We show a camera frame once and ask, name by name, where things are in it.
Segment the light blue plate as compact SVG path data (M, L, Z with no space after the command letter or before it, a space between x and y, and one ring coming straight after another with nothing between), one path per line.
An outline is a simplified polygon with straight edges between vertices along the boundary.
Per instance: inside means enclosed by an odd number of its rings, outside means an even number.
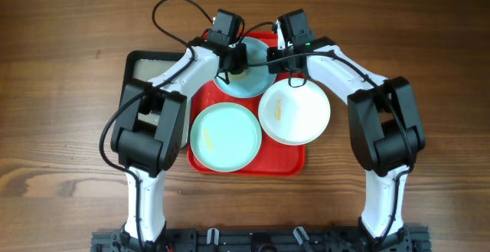
M266 61L267 49L264 42L256 38L244 38L243 43L247 46L247 60L251 64ZM231 97L246 99L257 97L264 93L275 81L276 75L270 74L267 66L250 67L242 74L229 75L229 84L219 77L214 78L217 87Z

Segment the white plate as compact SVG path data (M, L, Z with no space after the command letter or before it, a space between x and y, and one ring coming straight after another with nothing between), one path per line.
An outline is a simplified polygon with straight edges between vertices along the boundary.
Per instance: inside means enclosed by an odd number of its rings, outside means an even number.
M275 82L262 95L258 117L264 132L289 146L304 145L326 129L329 100L315 83L293 77Z

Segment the mint green plate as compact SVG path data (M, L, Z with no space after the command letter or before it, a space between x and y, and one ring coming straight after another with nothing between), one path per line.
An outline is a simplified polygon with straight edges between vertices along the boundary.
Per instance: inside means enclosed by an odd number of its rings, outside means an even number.
M207 107L191 127L191 151L204 167L215 172L235 172L249 165L261 144L258 119L237 103Z

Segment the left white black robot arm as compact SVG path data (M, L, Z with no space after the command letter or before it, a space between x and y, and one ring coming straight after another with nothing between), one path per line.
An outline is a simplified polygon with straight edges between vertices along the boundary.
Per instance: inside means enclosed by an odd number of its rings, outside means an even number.
M126 58L111 149L129 184L129 216L122 244L163 248L165 173L181 148L187 101L218 74L245 68L245 44L221 45L195 38L183 54L133 51Z

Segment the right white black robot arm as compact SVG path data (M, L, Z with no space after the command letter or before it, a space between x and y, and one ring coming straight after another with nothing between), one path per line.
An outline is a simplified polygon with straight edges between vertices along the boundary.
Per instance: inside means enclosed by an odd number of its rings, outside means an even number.
M423 131L413 89L404 77L373 74L326 38L267 51L271 74L289 76L263 95L259 120L264 132L286 145L318 138L329 123L331 108L322 83L348 107L351 148L366 172L366 200L359 227L365 250L401 243L406 234L401 217L404 186L417 153L424 149Z

